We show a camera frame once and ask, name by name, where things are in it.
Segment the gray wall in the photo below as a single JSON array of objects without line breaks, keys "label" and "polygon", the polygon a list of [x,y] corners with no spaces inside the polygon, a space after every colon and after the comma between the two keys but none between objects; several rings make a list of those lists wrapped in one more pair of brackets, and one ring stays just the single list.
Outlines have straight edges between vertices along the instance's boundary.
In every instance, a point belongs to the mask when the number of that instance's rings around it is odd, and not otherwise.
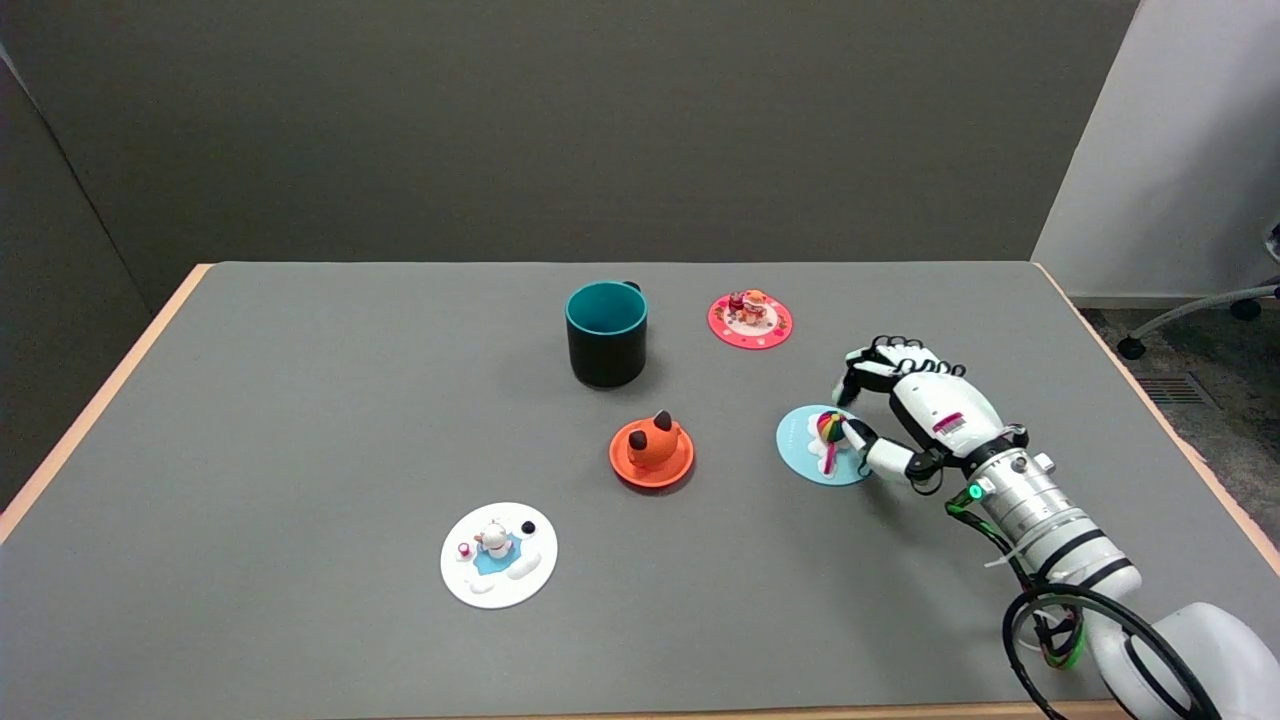
[{"label": "gray wall", "polygon": [[0,64],[0,509],[148,320],[36,109]]},{"label": "gray wall", "polygon": [[9,0],[155,306],[220,259],[1027,259],[1137,0]]}]

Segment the chair wheel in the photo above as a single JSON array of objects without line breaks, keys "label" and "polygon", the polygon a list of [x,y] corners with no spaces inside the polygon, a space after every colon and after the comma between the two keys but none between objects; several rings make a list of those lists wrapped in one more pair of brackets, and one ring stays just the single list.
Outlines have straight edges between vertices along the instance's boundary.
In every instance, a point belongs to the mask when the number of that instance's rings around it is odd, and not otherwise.
[{"label": "chair wheel", "polygon": [[1257,300],[1240,300],[1231,304],[1231,316],[1236,320],[1254,320],[1262,314],[1262,305]]},{"label": "chair wheel", "polygon": [[1147,346],[1135,337],[1126,337],[1116,343],[1116,350],[1120,351],[1120,356],[1125,360],[1137,360],[1147,351]]}]

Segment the small figurine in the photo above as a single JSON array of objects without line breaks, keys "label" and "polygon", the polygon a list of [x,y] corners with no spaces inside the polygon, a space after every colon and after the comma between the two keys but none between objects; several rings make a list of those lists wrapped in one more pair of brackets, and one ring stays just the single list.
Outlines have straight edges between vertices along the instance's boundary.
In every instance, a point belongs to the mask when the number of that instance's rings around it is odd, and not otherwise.
[{"label": "small figurine", "polygon": [[497,521],[485,525],[484,530],[475,536],[476,542],[480,543],[480,550],[489,553],[489,557],[494,560],[500,560],[507,556],[511,551],[512,543],[511,538],[507,537],[507,529],[499,525]]},{"label": "small figurine", "polygon": [[739,319],[749,325],[759,325],[769,316],[769,299],[759,290],[749,290],[742,293],[742,310]]},{"label": "small figurine", "polygon": [[627,460],[637,468],[657,468],[676,454],[680,425],[663,410],[652,419],[640,420],[627,436]]},{"label": "small figurine", "polygon": [[813,442],[814,447],[810,450],[822,457],[818,461],[818,471],[829,478],[836,474],[836,451],[841,441],[845,441],[845,416],[831,410],[818,415],[815,423],[818,439]]},{"label": "small figurine", "polygon": [[728,315],[731,318],[733,318],[735,320],[739,320],[739,319],[742,318],[742,311],[746,307],[746,301],[742,297],[744,295],[746,295],[746,293],[744,293],[744,292],[735,292],[735,293],[731,293],[728,296],[728,306],[726,307],[726,310],[728,310]]}]

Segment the rainbow lollipop figurine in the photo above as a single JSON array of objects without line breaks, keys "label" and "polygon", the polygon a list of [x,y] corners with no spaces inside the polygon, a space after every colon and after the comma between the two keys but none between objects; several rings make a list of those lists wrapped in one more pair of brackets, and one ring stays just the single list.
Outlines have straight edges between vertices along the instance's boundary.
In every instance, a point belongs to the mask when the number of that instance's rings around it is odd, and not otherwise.
[{"label": "rainbow lollipop figurine", "polygon": [[814,420],[814,434],[817,438],[809,443],[809,452],[818,456],[818,471],[822,477],[831,478],[836,474],[836,452],[840,443],[845,441],[845,414],[837,410],[819,413]]}]

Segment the coaster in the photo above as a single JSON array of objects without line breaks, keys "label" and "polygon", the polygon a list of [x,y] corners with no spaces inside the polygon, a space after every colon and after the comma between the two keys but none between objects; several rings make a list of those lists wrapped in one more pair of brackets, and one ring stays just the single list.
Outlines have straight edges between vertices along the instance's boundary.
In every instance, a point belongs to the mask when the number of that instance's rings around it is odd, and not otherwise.
[{"label": "coaster", "polygon": [[791,337],[791,311],[759,290],[731,292],[712,302],[707,324],[716,337],[744,350],[768,350]]},{"label": "coaster", "polygon": [[543,589],[559,543],[545,515],[520,502],[472,510],[444,537],[440,577],[453,597],[481,610],[524,602]]},{"label": "coaster", "polygon": [[851,486],[872,474],[863,457],[851,447],[837,446],[833,471],[823,473],[827,461],[827,443],[818,439],[818,416],[836,411],[854,418],[831,405],[805,405],[786,414],[778,423],[778,455],[801,478],[820,486]]},{"label": "coaster", "polygon": [[[663,415],[666,415],[666,420],[659,421]],[[669,429],[663,430],[660,425]],[[648,436],[645,451],[650,454],[662,446],[660,434],[655,433],[673,433],[675,447],[667,447],[671,455],[648,466],[632,464],[631,457],[635,452],[630,446],[630,438],[637,430]],[[622,429],[609,441],[609,464],[613,465],[613,471],[622,478],[622,482],[630,486],[646,491],[666,488],[685,479],[685,475],[694,466],[694,439],[680,427],[680,423],[671,419],[669,414],[659,413],[654,418],[644,418],[622,425]]]}]

